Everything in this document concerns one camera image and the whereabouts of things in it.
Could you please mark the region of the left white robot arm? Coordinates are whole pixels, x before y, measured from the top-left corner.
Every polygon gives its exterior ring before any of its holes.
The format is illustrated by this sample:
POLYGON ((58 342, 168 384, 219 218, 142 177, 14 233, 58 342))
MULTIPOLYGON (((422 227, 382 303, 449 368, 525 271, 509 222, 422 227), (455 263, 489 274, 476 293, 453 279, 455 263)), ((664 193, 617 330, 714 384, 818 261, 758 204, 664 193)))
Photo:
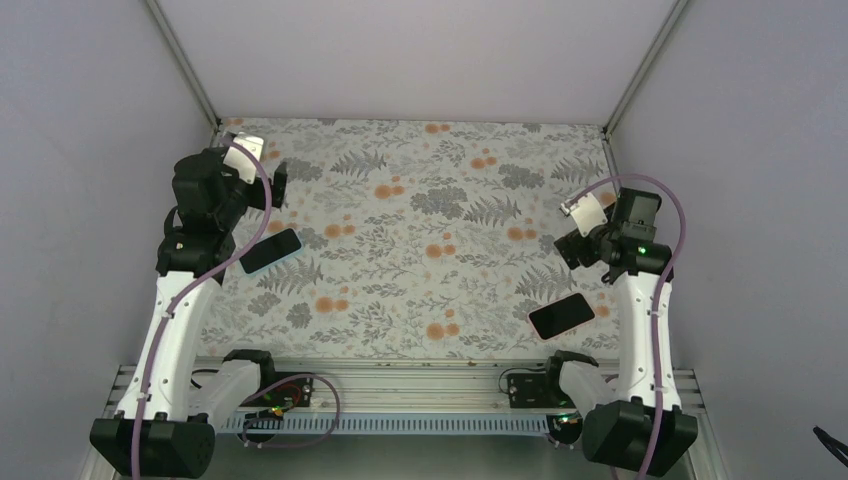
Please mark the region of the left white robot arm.
POLYGON ((174 168, 175 206, 157 250, 156 299, 138 364, 114 413, 94 421, 92 447, 127 478, 201 477, 217 431, 246 401, 270 402, 278 391, 267 351, 237 349, 198 389, 192 373, 203 325, 227 268, 245 249, 233 233, 249 209, 270 215, 284 199, 287 172, 260 165, 266 141, 225 134, 218 146, 174 168))

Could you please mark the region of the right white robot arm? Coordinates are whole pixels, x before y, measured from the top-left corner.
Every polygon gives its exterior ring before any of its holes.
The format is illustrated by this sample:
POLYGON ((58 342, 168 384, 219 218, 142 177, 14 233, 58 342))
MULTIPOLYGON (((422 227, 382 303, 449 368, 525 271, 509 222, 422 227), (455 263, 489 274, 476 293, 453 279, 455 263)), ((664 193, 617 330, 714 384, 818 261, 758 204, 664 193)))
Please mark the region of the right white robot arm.
POLYGON ((541 382, 549 404, 576 408, 588 461, 640 479, 665 475, 698 436, 671 362, 668 313, 680 249, 655 240, 661 203, 657 194, 622 188, 610 206, 591 193, 562 204, 576 224, 555 243, 567 266, 608 268, 602 281, 618 309, 618 374, 609 382, 593 358, 559 350, 546 361, 541 382))

